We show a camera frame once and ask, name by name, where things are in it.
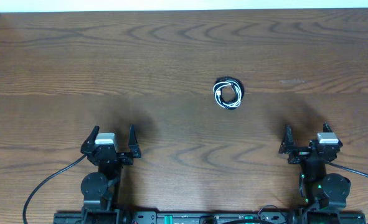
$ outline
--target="cable bundle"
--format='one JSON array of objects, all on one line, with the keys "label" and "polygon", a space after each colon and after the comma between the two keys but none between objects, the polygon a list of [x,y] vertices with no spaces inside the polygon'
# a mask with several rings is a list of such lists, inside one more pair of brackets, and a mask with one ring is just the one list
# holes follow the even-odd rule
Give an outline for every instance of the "cable bundle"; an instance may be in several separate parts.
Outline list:
[{"label": "cable bundle", "polygon": [[[222,89],[225,88],[226,86],[231,86],[236,94],[235,99],[230,102],[226,102],[222,97]],[[245,89],[241,84],[241,82],[237,79],[230,77],[218,79],[213,87],[213,91],[216,102],[221,107],[227,108],[228,110],[234,110],[238,108],[245,93]]]}]

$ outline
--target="wooden tabletop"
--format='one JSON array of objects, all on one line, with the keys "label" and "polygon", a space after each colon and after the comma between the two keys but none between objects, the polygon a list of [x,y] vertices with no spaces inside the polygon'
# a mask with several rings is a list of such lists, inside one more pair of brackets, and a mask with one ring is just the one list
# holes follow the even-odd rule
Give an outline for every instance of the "wooden tabletop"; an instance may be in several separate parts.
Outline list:
[{"label": "wooden tabletop", "polygon": [[[236,110],[217,78],[242,81]],[[120,203],[160,211],[251,211],[305,205],[299,166],[278,149],[284,124],[307,144],[330,125],[336,163],[368,173],[368,9],[70,12],[0,15],[0,223],[80,154],[94,125],[143,158],[123,169]],[[80,210],[87,160],[34,196],[29,223]],[[368,179],[347,210],[368,219]]]}]

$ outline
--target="white cable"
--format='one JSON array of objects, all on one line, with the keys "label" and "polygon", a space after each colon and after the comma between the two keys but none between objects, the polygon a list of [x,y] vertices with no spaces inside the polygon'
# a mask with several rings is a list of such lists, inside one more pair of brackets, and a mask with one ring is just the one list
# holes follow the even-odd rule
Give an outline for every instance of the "white cable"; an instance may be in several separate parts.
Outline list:
[{"label": "white cable", "polygon": [[[226,86],[231,86],[233,91],[236,94],[236,97],[233,101],[226,102],[222,98],[222,89],[225,88]],[[238,106],[240,106],[240,103],[242,101],[242,98],[243,98],[242,89],[243,89],[242,84],[240,84],[235,79],[233,79],[233,78],[222,78],[220,80],[217,80],[217,82],[215,83],[215,85],[213,87],[214,98],[215,98],[216,102],[221,107],[227,108],[228,110],[234,110]]]}]

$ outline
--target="cable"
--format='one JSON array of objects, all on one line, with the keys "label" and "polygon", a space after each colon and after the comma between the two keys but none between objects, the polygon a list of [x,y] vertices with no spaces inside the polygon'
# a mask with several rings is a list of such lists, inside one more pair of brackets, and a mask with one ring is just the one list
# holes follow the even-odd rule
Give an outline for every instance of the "cable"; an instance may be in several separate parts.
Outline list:
[{"label": "cable", "polygon": [[61,169],[60,171],[52,174],[51,176],[47,177],[45,180],[43,180],[41,182],[41,184],[39,184],[34,190],[33,192],[30,194],[30,196],[27,198],[26,203],[24,204],[23,207],[23,223],[27,224],[27,218],[26,218],[26,211],[27,211],[27,207],[29,206],[29,202],[32,199],[32,197],[34,196],[34,194],[40,189],[40,187],[42,187],[48,180],[54,178],[56,175],[61,174],[63,172],[65,172],[66,170],[72,168],[73,166],[75,166],[76,164],[78,164],[80,161],[82,161],[87,155],[83,155],[82,157],[80,157],[79,159],[77,159],[74,163],[70,164],[69,166]]},{"label": "cable", "polygon": [[257,213],[257,218],[259,219],[259,220],[261,220],[261,212],[262,212],[262,210],[264,209],[264,208],[267,208],[267,207],[274,207],[274,208],[276,208],[277,210],[278,210],[278,212],[279,213],[281,213],[281,215],[285,218],[285,221],[283,222],[283,223],[280,223],[280,224],[284,224],[284,223],[286,223],[287,222],[287,216],[286,215],[284,215],[283,213],[282,213],[282,211],[278,208],[278,207],[276,207],[275,205],[264,205],[261,209],[260,209],[260,211],[258,211],[258,213]]},{"label": "cable", "polygon": [[239,219],[234,221],[225,222],[223,224],[240,224],[240,223],[261,223],[261,224],[274,224],[272,222],[268,222],[265,220],[258,220],[258,219]]},{"label": "cable", "polygon": [[[236,97],[234,100],[230,102],[226,102],[222,98],[222,89],[226,86],[231,86],[233,91],[236,94]],[[227,108],[228,110],[234,110],[240,106],[240,103],[243,98],[243,94],[245,93],[245,89],[241,82],[237,79],[225,77],[220,78],[215,82],[215,85],[213,87],[214,91],[214,98],[216,102],[223,108]]]},{"label": "cable", "polygon": [[344,167],[344,166],[340,166],[340,165],[334,164],[334,163],[329,162],[329,161],[324,161],[324,162],[325,162],[325,164],[328,164],[330,166],[333,166],[333,167],[336,167],[336,168],[340,168],[340,169],[344,169],[346,171],[353,172],[355,174],[359,174],[361,176],[364,176],[364,177],[367,177],[368,178],[368,174],[366,174],[366,173],[363,173],[363,172],[360,172],[360,171],[357,171],[357,170],[354,170],[354,169],[350,169],[350,168],[347,168],[347,167]]}]

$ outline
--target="white background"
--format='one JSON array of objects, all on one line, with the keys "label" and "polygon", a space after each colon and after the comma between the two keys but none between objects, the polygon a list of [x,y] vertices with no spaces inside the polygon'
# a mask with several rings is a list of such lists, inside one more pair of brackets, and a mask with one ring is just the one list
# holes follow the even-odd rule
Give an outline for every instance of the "white background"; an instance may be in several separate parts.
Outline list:
[{"label": "white background", "polygon": [[368,0],[0,0],[0,12],[310,9],[368,7]]}]

